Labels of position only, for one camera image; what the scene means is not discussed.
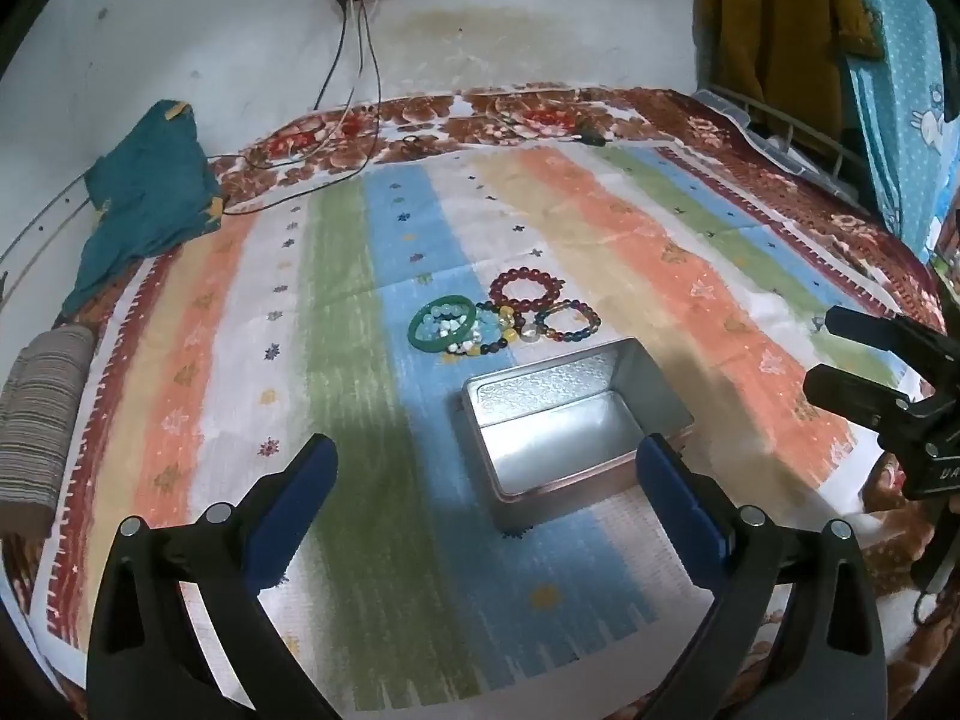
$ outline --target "blue stripe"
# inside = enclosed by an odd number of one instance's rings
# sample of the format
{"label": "blue stripe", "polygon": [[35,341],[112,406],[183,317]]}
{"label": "blue stripe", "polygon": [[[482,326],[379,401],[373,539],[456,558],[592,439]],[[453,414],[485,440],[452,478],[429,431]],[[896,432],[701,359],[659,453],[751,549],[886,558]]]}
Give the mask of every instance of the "blue stripe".
{"label": "blue stripe", "polygon": [[[582,652],[602,649],[607,642],[601,625],[617,640],[632,634],[630,604],[653,621],[654,610],[589,511],[536,527],[523,538],[504,538],[493,527],[470,483],[454,424],[463,423],[458,404],[464,380],[515,360],[508,349],[444,364],[440,355],[409,346],[407,324],[424,303],[452,293],[479,300],[486,288],[421,167],[386,167],[369,173],[363,185],[387,344],[418,450],[431,527],[464,636],[488,684],[514,682],[507,658],[527,676],[544,672],[541,646],[555,666],[576,658],[570,641]],[[416,237],[405,241],[406,234]],[[430,283],[424,274],[432,274]],[[559,591],[560,603],[535,610],[531,594],[545,584]]]}
{"label": "blue stripe", "polygon": [[[824,312],[830,306],[843,306],[853,311],[863,311],[863,305],[851,295],[841,290],[827,278],[822,278],[808,261],[793,250],[766,224],[759,223],[746,211],[731,203],[726,197],[720,196],[707,184],[704,184],[696,175],[681,169],[668,159],[656,154],[651,148],[642,146],[626,146],[624,151],[630,153],[644,165],[652,167],[681,190],[684,194],[696,200],[704,210],[709,211],[724,223],[736,228],[736,234],[741,235],[755,248],[762,250],[776,264],[793,276],[803,288],[824,305]],[[886,365],[899,380],[906,374],[906,364],[890,352],[880,352],[871,349],[883,365]]]}

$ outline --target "bed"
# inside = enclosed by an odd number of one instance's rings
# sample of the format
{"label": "bed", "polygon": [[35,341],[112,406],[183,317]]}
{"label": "bed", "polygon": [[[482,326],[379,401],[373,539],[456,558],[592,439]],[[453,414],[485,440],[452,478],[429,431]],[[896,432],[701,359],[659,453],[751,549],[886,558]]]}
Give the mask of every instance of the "bed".
{"label": "bed", "polygon": [[[298,199],[131,271],[82,312],[100,330],[59,515],[5,542],[41,651],[82,692],[90,616],[117,523],[192,521],[336,440],[334,493],[261,603],[341,712],[384,718],[631,718],[709,605],[638,488],[525,533],[493,528],[454,426],[469,376],[568,351],[476,358],[411,348],[440,295],[486,298],[507,268],[565,279],[636,336],[693,412],[685,459],[779,524],[856,529],[877,591],[891,712],[960,619],[958,586],[911,589],[931,526],[874,436],[813,409],[828,361],[918,394],[895,358],[832,338],[834,304],[943,328],[926,269],[874,221],[782,172],[731,119],[673,92],[541,84],[314,113],[214,162],[227,208]],[[606,146],[578,142],[602,134]],[[309,153],[266,170],[266,160]],[[361,175],[311,194],[331,175]],[[242,699],[188,594],[200,643]],[[755,683],[785,594],[737,686]]]}

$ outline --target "black cable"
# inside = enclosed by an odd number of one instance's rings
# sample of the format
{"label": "black cable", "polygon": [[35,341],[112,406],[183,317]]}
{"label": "black cable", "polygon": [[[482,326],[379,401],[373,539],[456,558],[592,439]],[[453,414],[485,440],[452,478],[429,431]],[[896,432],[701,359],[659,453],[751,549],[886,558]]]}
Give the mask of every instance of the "black cable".
{"label": "black cable", "polygon": [[[347,18],[346,11],[344,11],[344,18]],[[363,41],[363,30],[360,28],[359,21],[357,22],[357,38],[359,42]],[[357,81],[355,81],[353,84],[354,89],[356,89],[356,84],[359,81],[361,76],[363,76],[363,52],[362,51],[360,52],[360,67],[357,69]],[[353,90],[350,91],[350,97],[351,98],[353,97]],[[251,167],[256,167],[258,170],[275,170],[277,167],[288,167],[289,165],[299,165],[301,162],[306,162],[310,157],[316,154],[321,148],[326,146],[326,142],[333,137],[333,135],[336,133],[338,129],[340,129],[340,127],[342,127],[344,123],[344,119],[347,117],[347,114],[349,114],[349,109],[344,110],[344,114],[340,117],[339,122],[337,122],[337,124],[335,124],[334,127],[330,127],[330,129],[328,129],[325,137],[323,137],[323,140],[320,141],[320,143],[316,143],[315,146],[313,146],[313,148],[310,148],[310,151],[304,151],[304,153],[302,153],[299,157],[292,157],[291,159],[285,159],[282,162],[270,162],[265,164],[254,162],[248,156],[245,156],[244,159],[247,161],[248,165],[250,165]]]}
{"label": "black cable", "polygon": [[330,79],[333,78],[333,71],[337,69],[337,64],[340,61],[340,54],[344,50],[344,38],[347,37],[347,6],[345,2],[340,4],[340,10],[342,11],[341,15],[344,17],[340,23],[340,42],[337,44],[337,53],[333,57],[333,64],[330,65],[330,72],[326,74],[326,79],[323,81],[323,86],[320,86],[320,93],[317,95],[317,101],[313,103],[313,109],[317,110],[320,107],[320,101],[323,99],[323,93],[326,92],[326,87],[330,85]]}
{"label": "black cable", "polygon": [[357,177],[360,175],[360,172],[366,167],[371,159],[373,159],[373,153],[376,151],[377,141],[380,139],[380,107],[383,104],[383,87],[380,79],[380,66],[376,61],[376,53],[373,51],[373,40],[371,40],[370,35],[370,19],[367,18],[367,5],[360,5],[360,15],[363,16],[364,27],[367,30],[367,46],[370,48],[370,58],[373,60],[373,71],[376,72],[376,119],[374,120],[376,124],[373,129],[373,143],[371,143],[370,150],[367,152],[367,157],[363,161],[363,165],[357,167],[354,172],[349,173],[348,175],[342,175],[340,178],[336,178],[333,181],[328,181],[328,183],[322,184],[318,187],[313,187],[311,189],[305,189],[303,191],[298,191],[294,194],[288,194],[286,197],[282,197],[279,200],[275,200],[269,205],[263,205],[259,208],[251,208],[249,211],[224,211],[225,217],[246,217],[246,215],[259,214],[261,211],[265,211],[268,208],[275,208],[277,205],[282,205],[285,202],[290,200],[297,199],[298,197],[303,197],[306,194],[312,193],[312,191],[323,191],[324,189],[329,189],[332,186],[343,183],[344,181],[350,180],[351,178]]}
{"label": "black cable", "polygon": [[[67,184],[67,185],[64,187],[64,189],[61,189],[60,191],[58,191],[58,192],[54,195],[53,199],[50,200],[50,202],[48,202],[48,203],[47,203],[46,205],[44,205],[39,211],[37,211],[37,213],[34,215],[34,217],[33,217],[30,221],[27,222],[27,224],[24,226],[24,228],[23,228],[22,230],[20,230],[19,233],[17,233],[16,237],[11,241],[10,245],[6,248],[6,250],[4,250],[3,254],[0,254],[0,264],[2,264],[3,261],[7,259],[8,256],[10,256],[10,253],[13,251],[13,249],[16,247],[16,245],[19,244],[20,241],[23,239],[23,236],[25,236],[28,232],[30,232],[30,230],[32,229],[32,227],[33,227],[35,224],[37,224],[38,221],[40,221],[40,217],[42,217],[42,215],[44,215],[45,213],[47,213],[47,211],[49,211],[49,210],[53,207],[54,203],[56,203],[57,200],[59,200],[61,197],[63,197],[65,194],[67,194],[68,191],[70,191],[71,189],[73,189],[73,187],[74,187],[75,184],[77,184],[77,183],[79,183],[80,181],[82,181],[82,180],[83,180],[83,177],[84,177],[85,175],[86,175],[86,170],[84,170],[80,175],[78,175],[78,176],[77,176],[76,178],[74,178],[69,184]],[[78,206],[77,208],[74,209],[73,214],[70,215],[70,218],[75,217],[75,215],[77,215],[77,212],[80,210],[80,208],[83,208],[83,206],[85,206],[86,204],[88,204],[89,201],[90,201],[90,198],[89,198],[89,196],[88,196],[88,198],[85,199],[85,200],[83,201],[83,203],[80,204],[80,206]]]}

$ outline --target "striped bedspread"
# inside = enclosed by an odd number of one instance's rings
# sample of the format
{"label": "striped bedspread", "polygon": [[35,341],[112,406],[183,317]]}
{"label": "striped bedspread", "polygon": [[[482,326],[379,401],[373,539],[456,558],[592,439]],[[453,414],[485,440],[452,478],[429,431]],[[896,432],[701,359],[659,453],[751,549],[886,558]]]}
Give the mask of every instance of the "striped bedspread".
{"label": "striped bedspread", "polygon": [[464,380],[569,348],[467,358],[406,340],[424,303],[485,299],[520,266],[597,310],[588,343],[651,351],[696,420],[686,461],[734,501],[818,529],[859,511],[880,452],[810,407],[803,374],[831,362],[901,384],[899,362],[823,329],[829,306],[884,314],[890,295],[676,143],[474,148],[225,218],[143,266],[94,359],[37,579],[32,624],[54,666],[83,683],[123,517],[192,521],[322,432],[336,488],[260,600],[335,706],[582,720],[654,688],[710,599],[640,490],[506,538],[464,464]]}

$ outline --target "bracelet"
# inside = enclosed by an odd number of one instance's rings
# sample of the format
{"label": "bracelet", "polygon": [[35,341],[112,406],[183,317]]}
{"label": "bracelet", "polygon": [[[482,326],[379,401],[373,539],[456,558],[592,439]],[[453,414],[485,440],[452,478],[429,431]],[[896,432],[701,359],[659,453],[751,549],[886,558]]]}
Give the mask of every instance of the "bracelet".
{"label": "bracelet", "polygon": [[469,357],[496,354],[520,337],[520,329],[525,324],[521,314],[514,314],[509,306],[497,309],[490,300],[477,303],[476,307],[477,318],[470,338],[462,343],[450,343],[446,348],[450,354],[466,354]]}
{"label": "bracelet", "polygon": [[442,352],[470,337],[477,309],[462,295],[445,295],[427,303],[410,320],[407,341],[421,352]]}
{"label": "bracelet", "polygon": [[[535,300],[507,298],[503,293],[503,288],[512,281],[520,280],[534,281],[541,285],[546,292]],[[504,274],[500,274],[493,279],[493,283],[490,285],[490,300],[497,308],[508,306],[515,312],[542,311],[556,302],[557,298],[560,297],[560,288],[562,287],[563,281],[554,278],[545,271],[538,271],[536,268],[527,268],[526,266],[520,269],[510,268]]]}
{"label": "bracelet", "polygon": [[[575,333],[560,333],[559,330],[554,330],[552,327],[547,326],[546,317],[558,311],[563,311],[565,308],[572,308],[574,311],[579,311],[584,318],[587,319],[587,322],[589,322],[589,327],[584,330],[577,330]],[[597,312],[590,308],[587,303],[584,303],[583,300],[560,300],[559,303],[554,303],[549,308],[537,313],[536,317],[534,317],[534,324],[541,335],[550,338],[552,341],[582,341],[600,329],[600,317],[598,317]]]}

